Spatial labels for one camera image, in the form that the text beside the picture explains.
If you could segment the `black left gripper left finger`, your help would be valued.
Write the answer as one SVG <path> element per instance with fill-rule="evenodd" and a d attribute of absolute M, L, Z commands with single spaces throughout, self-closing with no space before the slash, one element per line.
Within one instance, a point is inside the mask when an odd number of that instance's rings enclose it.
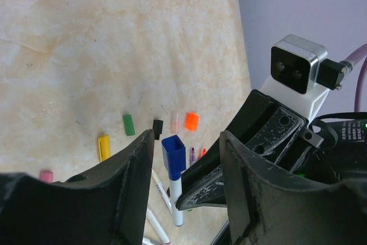
<path fill-rule="evenodd" d="M 1 174 L 1 243 L 141 244 L 153 155 L 146 130 L 66 182 Z"/>

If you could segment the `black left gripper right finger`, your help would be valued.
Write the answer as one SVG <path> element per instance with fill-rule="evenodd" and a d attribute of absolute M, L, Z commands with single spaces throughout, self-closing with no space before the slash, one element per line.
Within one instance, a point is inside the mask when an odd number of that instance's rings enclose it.
<path fill-rule="evenodd" d="M 220 134 L 233 244 L 365 244 L 366 181 L 326 185 L 274 165 Z"/>

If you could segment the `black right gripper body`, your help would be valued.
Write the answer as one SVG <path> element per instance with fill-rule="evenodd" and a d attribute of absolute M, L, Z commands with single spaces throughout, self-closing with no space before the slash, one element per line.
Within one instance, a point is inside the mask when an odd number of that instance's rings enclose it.
<path fill-rule="evenodd" d="M 246 147 L 273 164 L 293 173 L 324 139 L 306 127 L 307 120 L 279 107 Z"/>

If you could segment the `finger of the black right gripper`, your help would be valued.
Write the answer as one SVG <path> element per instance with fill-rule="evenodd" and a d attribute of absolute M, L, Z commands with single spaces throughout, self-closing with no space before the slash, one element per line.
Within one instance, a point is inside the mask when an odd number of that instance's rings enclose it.
<path fill-rule="evenodd" d="M 226 131 L 232 133 L 243 144 L 247 143 L 270 118 L 270 97 L 258 90 L 252 90 Z M 221 207 L 226 204 L 224 189 L 218 195 L 204 199 L 200 193 L 213 182 L 222 182 L 220 161 L 220 140 L 217 139 L 208 153 L 182 174 L 182 194 L 175 206 L 180 210 L 201 206 Z"/>

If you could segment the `pink capped marker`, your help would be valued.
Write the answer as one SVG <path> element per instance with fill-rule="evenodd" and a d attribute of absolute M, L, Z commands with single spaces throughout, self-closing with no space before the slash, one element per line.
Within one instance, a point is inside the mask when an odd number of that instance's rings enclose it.
<path fill-rule="evenodd" d="M 151 224 L 152 228 L 154 229 L 157 236 L 160 238 L 163 244 L 170 244 L 170 238 L 164 228 L 161 226 L 160 222 L 158 221 L 157 217 L 154 215 L 153 211 L 149 206 L 147 206 L 146 211 L 146 218 L 148 219 L 149 223 Z"/>

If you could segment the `blue white marker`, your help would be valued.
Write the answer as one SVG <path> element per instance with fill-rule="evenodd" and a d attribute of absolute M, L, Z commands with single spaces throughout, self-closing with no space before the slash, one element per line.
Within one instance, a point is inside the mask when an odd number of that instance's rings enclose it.
<path fill-rule="evenodd" d="M 161 141 L 163 163 L 169 176 L 169 190 L 173 223 L 180 227 L 184 223 L 183 212 L 176 207 L 182 195 L 181 174 L 186 170 L 186 147 L 178 135 L 172 135 Z"/>

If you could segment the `orange highlighter cap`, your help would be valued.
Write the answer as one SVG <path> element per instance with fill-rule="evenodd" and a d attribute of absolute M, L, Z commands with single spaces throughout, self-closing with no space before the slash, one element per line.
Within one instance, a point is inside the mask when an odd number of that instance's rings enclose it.
<path fill-rule="evenodd" d="M 185 128 L 189 131 L 197 131 L 200 116 L 194 112 L 187 114 Z"/>

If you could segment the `pink marker cap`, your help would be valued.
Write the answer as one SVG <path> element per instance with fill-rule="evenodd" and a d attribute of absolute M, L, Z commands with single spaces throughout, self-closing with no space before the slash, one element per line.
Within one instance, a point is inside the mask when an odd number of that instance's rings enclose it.
<path fill-rule="evenodd" d="M 46 183 L 53 183 L 54 174 L 50 170 L 42 170 L 39 179 Z"/>

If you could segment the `clear pink pen cap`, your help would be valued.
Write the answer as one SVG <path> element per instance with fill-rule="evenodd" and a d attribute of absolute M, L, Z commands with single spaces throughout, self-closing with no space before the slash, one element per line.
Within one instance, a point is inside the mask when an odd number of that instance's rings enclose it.
<path fill-rule="evenodd" d="M 179 113 L 178 112 L 171 113 L 170 130 L 171 130 L 171 133 L 173 134 L 178 134 L 179 132 Z"/>

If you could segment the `black marker cap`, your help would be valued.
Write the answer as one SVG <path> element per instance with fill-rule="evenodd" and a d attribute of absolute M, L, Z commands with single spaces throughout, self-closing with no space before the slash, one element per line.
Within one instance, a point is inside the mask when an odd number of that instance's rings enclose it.
<path fill-rule="evenodd" d="M 154 131 L 154 139 L 156 141 L 160 140 L 160 136 L 163 130 L 163 121 L 159 119 L 153 120 L 153 131 Z"/>

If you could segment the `dark green marker cap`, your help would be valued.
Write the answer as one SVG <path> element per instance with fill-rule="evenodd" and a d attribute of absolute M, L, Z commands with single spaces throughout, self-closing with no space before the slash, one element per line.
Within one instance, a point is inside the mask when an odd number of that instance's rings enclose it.
<path fill-rule="evenodd" d="M 135 126 L 134 126 L 134 122 L 133 122 L 131 114 L 123 115 L 123 124 L 124 124 L 126 136 L 135 135 Z"/>

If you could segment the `yellow capped marker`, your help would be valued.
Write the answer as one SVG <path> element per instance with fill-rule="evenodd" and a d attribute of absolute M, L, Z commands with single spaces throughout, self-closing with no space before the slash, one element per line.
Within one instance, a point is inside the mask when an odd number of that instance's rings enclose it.
<path fill-rule="evenodd" d="M 169 210 L 170 213 L 172 213 L 170 198 L 166 193 L 165 187 L 163 186 L 161 179 L 159 178 L 158 174 L 154 169 L 152 169 L 151 176 L 153 178 L 153 181 L 155 182 L 155 186 L 157 187 L 159 194 L 161 195 L 162 199 L 166 204 L 167 209 Z"/>

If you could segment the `light green capped marker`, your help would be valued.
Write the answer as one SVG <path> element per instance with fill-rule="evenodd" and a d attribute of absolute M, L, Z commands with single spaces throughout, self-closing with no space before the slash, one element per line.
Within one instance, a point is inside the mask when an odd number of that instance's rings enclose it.
<path fill-rule="evenodd" d="M 162 245 L 162 243 L 154 241 L 154 240 L 149 239 L 147 237 L 143 237 L 142 244 L 143 245 Z"/>

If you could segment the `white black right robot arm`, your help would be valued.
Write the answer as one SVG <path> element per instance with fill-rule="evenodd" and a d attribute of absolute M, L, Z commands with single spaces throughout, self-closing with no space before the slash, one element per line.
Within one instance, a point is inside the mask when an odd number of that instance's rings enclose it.
<path fill-rule="evenodd" d="M 342 112 L 306 120 L 258 90 L 227 127 L 251 152 L 311 180 L 332 184 L 366 176 L 366 113 Z M 182 176 L 180 210 L 224 207 L 227 202 L 220 161 L 220 144 Z"/>

